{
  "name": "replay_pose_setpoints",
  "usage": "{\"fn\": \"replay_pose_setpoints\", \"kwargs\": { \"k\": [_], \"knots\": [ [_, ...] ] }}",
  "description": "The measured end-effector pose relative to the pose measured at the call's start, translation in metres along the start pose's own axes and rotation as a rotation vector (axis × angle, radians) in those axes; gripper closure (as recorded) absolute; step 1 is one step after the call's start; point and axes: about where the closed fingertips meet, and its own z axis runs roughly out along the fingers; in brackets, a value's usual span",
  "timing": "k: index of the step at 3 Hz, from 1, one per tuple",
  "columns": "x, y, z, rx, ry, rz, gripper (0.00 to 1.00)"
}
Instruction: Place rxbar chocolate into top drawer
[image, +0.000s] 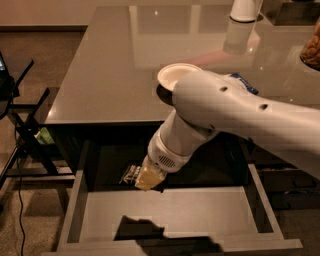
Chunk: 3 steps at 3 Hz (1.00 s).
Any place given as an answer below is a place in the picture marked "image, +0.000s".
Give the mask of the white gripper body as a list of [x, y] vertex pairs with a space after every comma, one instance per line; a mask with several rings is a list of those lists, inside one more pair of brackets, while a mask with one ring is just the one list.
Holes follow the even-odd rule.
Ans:
[[148, 145], [148, 159], [168, 173], [179, 171], [190, 160], [193, 152], [189, 135], [170, 133], [162, 138], [160, 130], [156, 131]]

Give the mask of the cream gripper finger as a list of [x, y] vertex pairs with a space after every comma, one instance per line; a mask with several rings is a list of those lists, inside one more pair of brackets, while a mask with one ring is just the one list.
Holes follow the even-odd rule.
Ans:
[[163, 182], [166, 175], [166, 172], [156, 166], [149, 157], [146, 156], [136, 178], [135, 186], [143, 191], [150, 190]]

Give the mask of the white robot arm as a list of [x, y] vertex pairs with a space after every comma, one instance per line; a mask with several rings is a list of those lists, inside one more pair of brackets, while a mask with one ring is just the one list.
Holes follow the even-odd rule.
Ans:
[[135, 186], [150, 190], [220, 132], [256, 145], [320, 178], [320, 110], [256, 96], [227, 75], [165, 67], [158, 81], [174, 110], [153, 135]]

